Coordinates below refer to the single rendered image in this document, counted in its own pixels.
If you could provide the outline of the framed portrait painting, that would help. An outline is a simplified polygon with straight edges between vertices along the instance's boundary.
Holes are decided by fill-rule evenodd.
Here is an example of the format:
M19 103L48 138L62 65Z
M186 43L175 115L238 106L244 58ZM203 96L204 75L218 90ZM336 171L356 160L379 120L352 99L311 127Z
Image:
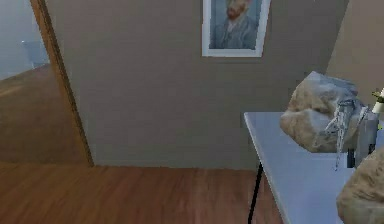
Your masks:
M202 56L261 58L271 0L203 0Z

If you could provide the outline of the grey metal block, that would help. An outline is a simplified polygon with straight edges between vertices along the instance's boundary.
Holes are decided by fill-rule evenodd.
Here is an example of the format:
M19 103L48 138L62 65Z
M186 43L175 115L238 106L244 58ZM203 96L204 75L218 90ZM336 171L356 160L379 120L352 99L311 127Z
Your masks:
M354 149L347 151L347 167L357 168L376 148L379 119L376 113L363 107L357 122L357 141Z

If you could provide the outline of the tan round bread loaf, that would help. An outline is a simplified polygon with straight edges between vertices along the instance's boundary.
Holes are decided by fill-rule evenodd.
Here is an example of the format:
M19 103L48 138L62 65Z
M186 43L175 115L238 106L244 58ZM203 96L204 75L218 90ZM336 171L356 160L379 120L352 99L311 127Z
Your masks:
M344 224L384 224L384 146L360 163L336 205Z

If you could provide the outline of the grey table with black legs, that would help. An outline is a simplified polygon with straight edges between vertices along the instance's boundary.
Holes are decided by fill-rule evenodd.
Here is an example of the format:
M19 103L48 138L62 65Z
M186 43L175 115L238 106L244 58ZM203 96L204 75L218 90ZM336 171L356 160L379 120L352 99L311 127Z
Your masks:
M284 224L344 224L336 199L356 168L341 154L311 153L280 128L279 112L246 112L244 120ZM376 149L384 146L384 122Z

